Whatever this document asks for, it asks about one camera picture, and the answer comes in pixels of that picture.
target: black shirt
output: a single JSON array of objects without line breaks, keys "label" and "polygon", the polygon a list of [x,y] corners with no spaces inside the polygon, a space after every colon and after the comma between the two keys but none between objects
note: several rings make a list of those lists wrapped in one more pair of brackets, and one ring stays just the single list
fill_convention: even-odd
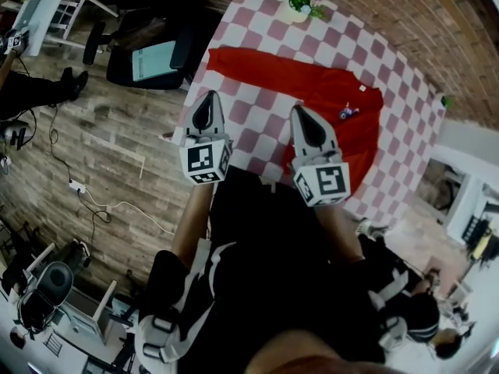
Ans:
[{"label": "black shirt", "polygon": [[[212,206],[212,241],[213,248],[236,244],[221,254],[214,307],[179,372],[243,372],[286,330],[309,331],[347,360],[383,362],[377,312],[362,279],[354,267],[329,263],[313,210],[285,186],[270,194],[247,178],[254,175],[229,174]],[[181,320],[196,319],[211,301],[205,275],[191,287]]]}]

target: desk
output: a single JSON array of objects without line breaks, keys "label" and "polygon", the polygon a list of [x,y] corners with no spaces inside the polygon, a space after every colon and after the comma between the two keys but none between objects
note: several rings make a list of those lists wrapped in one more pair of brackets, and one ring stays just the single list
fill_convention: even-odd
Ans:
[{"label": "desk", "polygon": [[[423,74],[380,34],[332,2],[330,20],[308,19],[288,25],[277,16],[284,0],[233,0],[208,48],[255,48],[281,57],[348,69],[384,96],[379,151],[374,164],[345,208],[377,224],[394,224],[413,193],[437,140],[444,107]],[[241,84],[207,71],[209,54],[197,71],[173,142],[182,135],[188,107],[207,90],[216,90],[225,115],[225,130],[234,139],[231,164],[277,182],[291,184],[281,159],[290,140],[289,114],[296,99]]]},{"label": "desk", "polygon": [[[72,41],[68,41],[66,39],[69,36],[69,32],[73,27],[75,19],[80,13],[80,10],[83,7],[85,1],[86,0],[79,0],[78,2],[72,2],[67,0],[41,0],[35,13],[33,14],[33,17],[30,21],[30,25],[28,26],[30,28],[30,43],[28,44],[28,47],[24,52],[24,55],[30,55],[30,56],[39,55],[41,46],[44,43],[44,41],[57,44],[67,44],[72,47],[84,49],[85,48],[84,44],[75,43]],[[88,0],[88,1],[94,3],[98,7],[102,8],[104,11],[109,12],[111,15],[116,17],[118,16],[116,12],[112,11],[107,6],[100,3],[98,0]],[[17,25],[19,18],[21,18],[28,4],[29,2],[26,1],[20,7],[19,14],[17,16],[16,22],[14,23],[14,26]],[[16,9],[11,2],[7,2],[2,5],[8,9]],[[59,8],[60,5],[64,5],[65,10],[64,9],[61,10]],[[72,7],[71,13],[67,11],[68,7]],[[69,16],[69,22],[67,24],[61,24],[60,22],[51,23],[57,11],[59,11],[60,13],[65,13],[67,16]],[[47,34],[48,28],[50,26],[64,30],[63,37],[54,37],[50,34]]]},{"label": "desk", "polygon": [[[109,297],[110,295],[106,293],[103,298],[104,302]],[[111,312],[109,308],[104,307],[102,315],[95,313],[100,305],[99,301],[95,301],[83,292],[73,288],[61,306],[64,314],[61,312],[58,315],[58,320],[52,320],[51,326],[59,337],[85,355],[110,365],[123,347],[120,338],[126,338],[126,332],[121,324],[109,319],[109,313]],[[82,326],[75,326],[69,314],[76,314]],[[95,323],[97,324],[98,321],[99,327],[102,327],[102,339],[97,334],[99,331],[91,333],[91,322],[88,320],[94,314],[99,317],[95,320]],[[85,326],[89,327],[90,332],[83,330]]]}]

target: black cable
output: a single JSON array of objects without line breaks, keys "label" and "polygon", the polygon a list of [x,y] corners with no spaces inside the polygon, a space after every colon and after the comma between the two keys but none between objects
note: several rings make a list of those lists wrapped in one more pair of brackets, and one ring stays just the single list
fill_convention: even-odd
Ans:
[{"label": "black cable", "polygon": [[80,191],[78,190],[78,199],[91,213],[92,213],[92,235],[90,236],[90,245],[94,246],[94,234],[95,234],[95,217],[101,219],[103,223],[109,224],[111,223],[111,215],[105,210],[93,210],[89,208],[87,204],[81,199]]},{"label": "black cable", "polygon": [[26,146],[34,138],[34,135],[37,134],[37,129],[38,129],[37,117],[35,116],[35,114],[31,108],[28,111],[31,113],[31,115],[33,115],[34,131],[33,131],[33,135],[27,141],[25,141],[22,146]]},{"label": "black cable", "polygon": [[54,107],[55,107],[55,115],[54,115],[54,118],[52,118],[50,128],[48,129],[48,139],[50,140],[50,152],[51,152],[52,156],[54,157],[54,159],[56,159],[57,161],[59,161],[65,165],[65,168],[68,170],[68,183],[70,183],[71,182],[71,168],[69,167],[69,165],[66,161],[64,161],[63,159],[61,159],[59,157],[56,157],[54,154],[54,145],[59,140],[59,133],[58,133],[57,129],[54,129],[54,121],[55,121],[55,118],[57,118],[58,107],[57,107],[57,105],[55,105]]},{"label": "black cable", "polygon": [[19,62],[23,65],[24,70],[26,71],[26,74],[31,79],[30,71],[28,71],[28,68],[24,65],[23,60],[21,59],[21,57],[17,53],[16,53],[16,56],[17,56],[17,59],[19,60]]}]

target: small toy figure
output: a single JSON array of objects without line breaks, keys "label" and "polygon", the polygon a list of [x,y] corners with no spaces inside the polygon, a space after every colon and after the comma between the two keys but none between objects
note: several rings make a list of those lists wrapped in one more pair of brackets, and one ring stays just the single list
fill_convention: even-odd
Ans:
[{"label": "small toy figure", "polygon": [[358,108],[356,109],[351,109],[351,108],[345,108],[340,112],[340,119],[345,120],[347,118],[350,118],[352,115],[356,114],[357,112],[360,112]]}]

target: white sneaker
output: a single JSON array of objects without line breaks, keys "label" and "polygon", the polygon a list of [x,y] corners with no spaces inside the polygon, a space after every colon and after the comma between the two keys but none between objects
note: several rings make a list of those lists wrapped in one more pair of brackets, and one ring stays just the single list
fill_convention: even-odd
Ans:
[{"label": "white sneaker", "polygon": [[76,242],[78,242],[78,244],[80,244],[80,246],[82,247],[83,252],[85,253],[85,256],[87,258],[90,258],[90,250],[89,250],[88,245],[86,244],[86,242],[83,242],[83,241],[80,241],[80,240],[76,240]]},{"label": "white sneaker", "polygon": [[370,232],[371,232],[371,226],[373,224],[369,219],[364,217],[360,222],[359,225],[357,226],[356,229],[356,236],[359,237],[361,234],[364,234],[366,237],[370,237]]}]

